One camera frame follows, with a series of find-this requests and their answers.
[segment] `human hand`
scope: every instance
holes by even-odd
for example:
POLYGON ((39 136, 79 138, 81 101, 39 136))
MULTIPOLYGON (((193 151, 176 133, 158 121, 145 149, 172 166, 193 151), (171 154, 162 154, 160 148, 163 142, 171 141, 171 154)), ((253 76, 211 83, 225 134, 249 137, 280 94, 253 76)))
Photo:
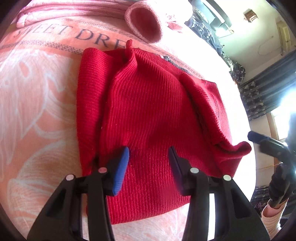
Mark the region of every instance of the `human hand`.
POLYGON ((296 188, 296 174, 294 168, 290 168, 289 166, 281 163, 276 167, 275 173, 271 177, 271 182, 269 184, 268 194, 272 201, 279 200, 280 197, 284 196, 280 203, 285 202, 293 193, 296 188), (283 171, 286 170, 287 176, 283 179, 282 174, 283 171), (287 185, 290 182, 290 186, 288 187, 286 193, 285 190, 287 185))

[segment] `bed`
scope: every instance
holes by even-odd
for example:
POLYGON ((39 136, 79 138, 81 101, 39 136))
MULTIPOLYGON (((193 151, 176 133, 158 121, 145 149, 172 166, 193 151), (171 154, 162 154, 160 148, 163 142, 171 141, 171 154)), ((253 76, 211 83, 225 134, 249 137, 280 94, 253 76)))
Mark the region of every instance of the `bed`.
MULTIPOLYGON (((134 47, 169 56, 193 76, 215 82, 233 144, 247 141, 248 118, 228 66, 189 28, 182 33, 167 28, 159 43, 147 44, 124 20, 109 17, 64 17, 21 29, 12 24, 0 43, 0 202, 24 237, 60 181, 69 173, 81 176, 75 102, 83 50, 122 48, 129 39, 134 47)), ((241 160, 234 180, 250 200, 254 151, 241 160)), ((181 240, 188 207, 113 225, 115 238, 181 240)), ((87 239, 85 213, 83 228, 87 239)))

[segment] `wall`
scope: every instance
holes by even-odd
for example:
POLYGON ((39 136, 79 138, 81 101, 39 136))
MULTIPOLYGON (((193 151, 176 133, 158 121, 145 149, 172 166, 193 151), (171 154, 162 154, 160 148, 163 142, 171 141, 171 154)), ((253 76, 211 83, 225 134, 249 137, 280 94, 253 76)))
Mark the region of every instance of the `wall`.
MULTIPOLYGON (((252 131, 271 136, 266 115, 250 121, 252 131)), ((256 186, 269 185, 274 173, 274 158, 259 151, 258 145, 254 144, 256 158, 256 186)))
MULTIPOLYGON (((224 52, 246 69, 245 81, 281 59, 281 45, 276 23, 282 18, 266 0, 215 0, 229 16, 234 34, 220 38, 224 52), (258 16, 254 22, 244 20, 244 12, 252 9, 258 16)), ((296 39, 291 35, 291 44, 296 39)))

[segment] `curtain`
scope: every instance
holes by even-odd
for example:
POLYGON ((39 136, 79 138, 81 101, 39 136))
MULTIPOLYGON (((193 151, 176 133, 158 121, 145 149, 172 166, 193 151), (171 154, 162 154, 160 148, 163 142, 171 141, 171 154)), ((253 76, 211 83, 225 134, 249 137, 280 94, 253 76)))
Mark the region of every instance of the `curtain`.
POLYGON ((269 186, 256 187, 251 199, 251 205, 255 208, 259 215, 261 215, 269 200, 268 187, 269 186))
POLYGON ((249 121, 277 108, 296 89, 296 50, 239 86, 249 121))

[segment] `red sweater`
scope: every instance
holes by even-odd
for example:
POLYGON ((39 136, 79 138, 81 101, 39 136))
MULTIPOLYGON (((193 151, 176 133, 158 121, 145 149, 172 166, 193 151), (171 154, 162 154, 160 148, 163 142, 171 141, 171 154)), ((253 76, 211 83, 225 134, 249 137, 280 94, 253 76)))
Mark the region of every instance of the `red sweater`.
POLYGON ((128 146, 118 196, 108 197, 112 224, 156 216, 189 202, 176 190, 168 148, 207 175, 234 175, 247 142, 231 145, 215 83, 192 77, 161 57, 132 48, 84 51, 77 89, 77 135, 83 175, 128 146), (95 155, 99 163, 93 163, 95 155))

